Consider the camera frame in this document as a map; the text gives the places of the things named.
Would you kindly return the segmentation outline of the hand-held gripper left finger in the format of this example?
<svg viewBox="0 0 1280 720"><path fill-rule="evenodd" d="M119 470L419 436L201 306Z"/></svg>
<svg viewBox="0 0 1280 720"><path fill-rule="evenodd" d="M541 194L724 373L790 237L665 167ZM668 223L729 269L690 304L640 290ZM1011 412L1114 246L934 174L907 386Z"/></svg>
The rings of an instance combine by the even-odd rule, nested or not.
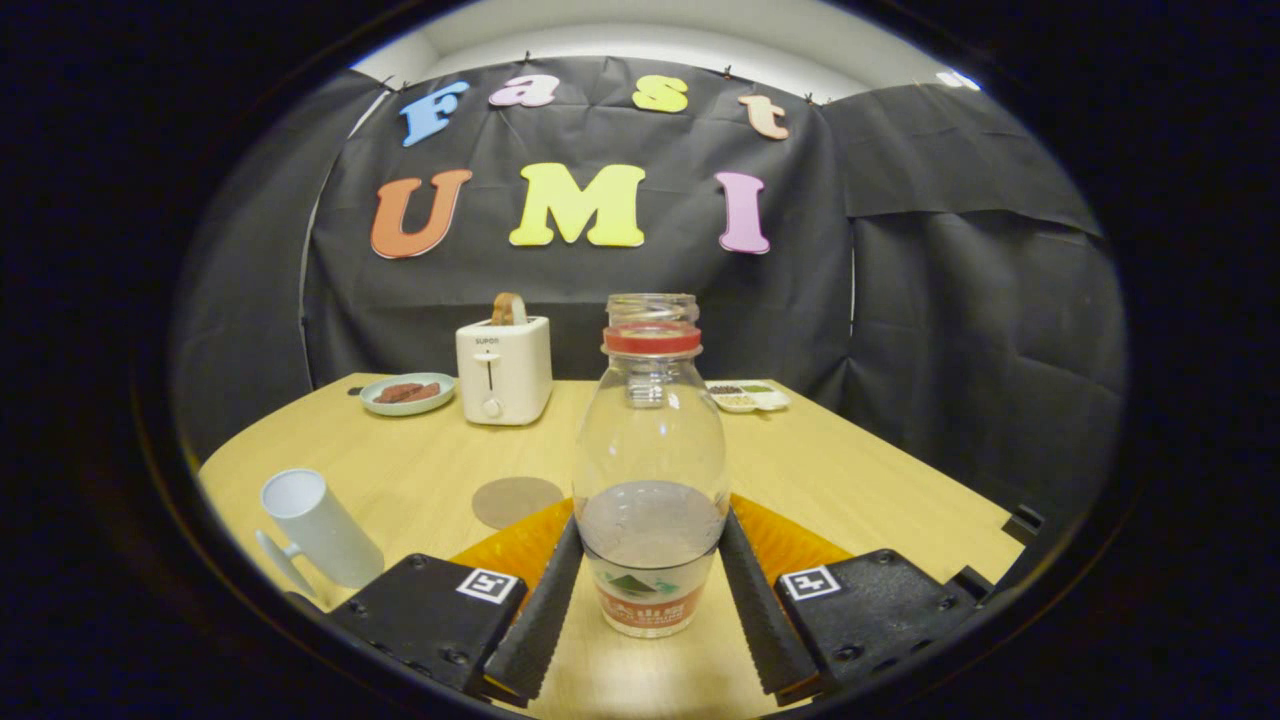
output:
<svg viewBox="0 0 1280 720"><path fill-rule="evenodd" d="M421 678L526 706L541 692L581 559L566 498L452 559L410 553L325 618Z"/></svg>

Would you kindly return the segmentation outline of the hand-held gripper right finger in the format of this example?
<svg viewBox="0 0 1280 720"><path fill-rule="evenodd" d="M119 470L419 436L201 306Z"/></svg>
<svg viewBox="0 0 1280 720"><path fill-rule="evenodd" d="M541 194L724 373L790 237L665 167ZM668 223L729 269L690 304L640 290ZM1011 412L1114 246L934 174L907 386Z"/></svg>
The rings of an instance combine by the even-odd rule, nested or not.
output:
<svg viewBox="0 0 1280 720"><path fill-rule="evenodd" d="M896 550L851 553L741 495L719 556L762 689L781 706L906 667L959 637L995 591L973 568L938 582Z"/></svg>

